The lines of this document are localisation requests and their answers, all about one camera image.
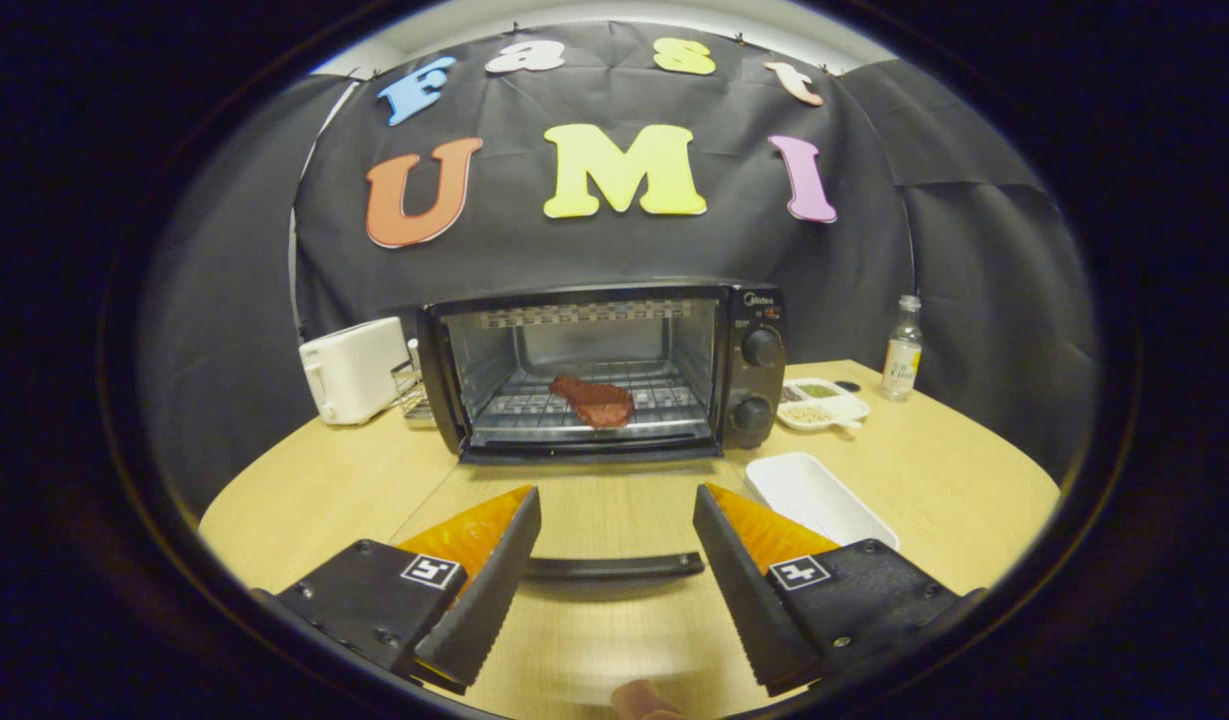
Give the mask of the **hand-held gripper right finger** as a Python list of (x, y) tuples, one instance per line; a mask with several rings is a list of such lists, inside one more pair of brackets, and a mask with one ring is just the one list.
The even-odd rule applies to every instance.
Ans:
[(983, 596), (952, 592), (880, 539), (834, 543), (713, 483), (697, 488), (692, 523), (771, 695), (914, 655)]

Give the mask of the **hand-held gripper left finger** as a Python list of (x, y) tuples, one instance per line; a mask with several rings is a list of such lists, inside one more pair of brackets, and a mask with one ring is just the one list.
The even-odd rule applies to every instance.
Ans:
[(462, 694), (476, 683), (541, 530), (536, 487), (517, 487), (399, 544), (349, 543), (265, 609), (391, 675)]

